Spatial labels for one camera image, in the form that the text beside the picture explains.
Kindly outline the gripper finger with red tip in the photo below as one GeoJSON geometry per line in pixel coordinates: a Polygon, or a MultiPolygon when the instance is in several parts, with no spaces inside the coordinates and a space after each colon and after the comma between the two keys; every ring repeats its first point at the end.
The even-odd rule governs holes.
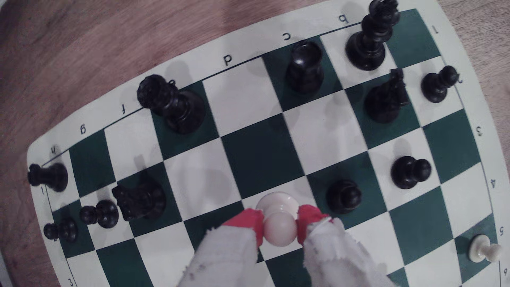
{"type": "Polygon", "coordinates": [[[312,286],[395,286],[341,219],[301,205],[296,224],[312,286]]]}
{"type": "Polygon", "coordinates": [[[247,208],[206,232],[177,286],[245,286],[263,243],[264,214],[247,208]]]}

